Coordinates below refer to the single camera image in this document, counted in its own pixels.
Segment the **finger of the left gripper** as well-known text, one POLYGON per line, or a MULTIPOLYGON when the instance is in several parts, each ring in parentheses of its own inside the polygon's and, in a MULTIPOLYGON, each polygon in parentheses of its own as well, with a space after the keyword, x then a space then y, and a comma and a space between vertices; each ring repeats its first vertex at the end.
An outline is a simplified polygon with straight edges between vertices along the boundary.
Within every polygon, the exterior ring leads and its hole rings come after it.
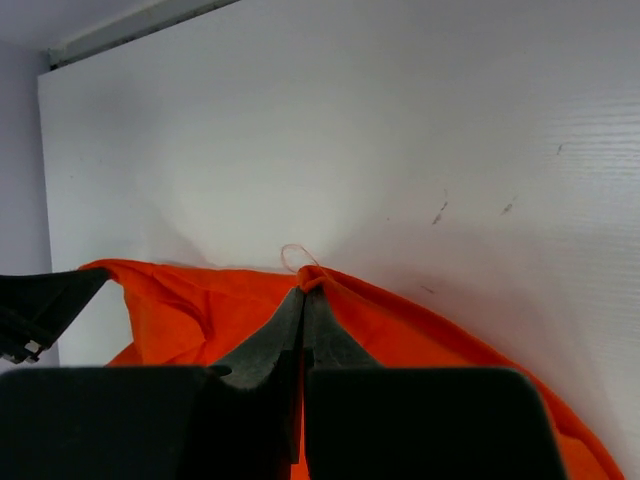
POLYGON ((1 277, 1 357, 35 363, 110 279, 104 268, 1 277))

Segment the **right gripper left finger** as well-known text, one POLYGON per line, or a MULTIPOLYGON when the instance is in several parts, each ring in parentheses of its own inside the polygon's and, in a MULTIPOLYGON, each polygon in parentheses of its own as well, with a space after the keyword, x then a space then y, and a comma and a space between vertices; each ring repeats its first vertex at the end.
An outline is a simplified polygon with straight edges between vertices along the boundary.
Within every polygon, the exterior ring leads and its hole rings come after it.
POLYGON ((225 447, 248 447, 245 465, 300 459, 305 294, 288 292, 267 323, 210 366, 222 384, 225 447))

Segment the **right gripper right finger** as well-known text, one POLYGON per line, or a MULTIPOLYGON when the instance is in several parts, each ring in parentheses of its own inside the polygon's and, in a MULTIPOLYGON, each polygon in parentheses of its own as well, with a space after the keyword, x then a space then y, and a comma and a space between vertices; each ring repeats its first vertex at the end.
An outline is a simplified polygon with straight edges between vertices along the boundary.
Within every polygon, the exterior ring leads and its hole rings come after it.
POLYGON ((306 295, 302 320, 306 370, 382 367, 340 325, 322 287, 316 287, 306 295))

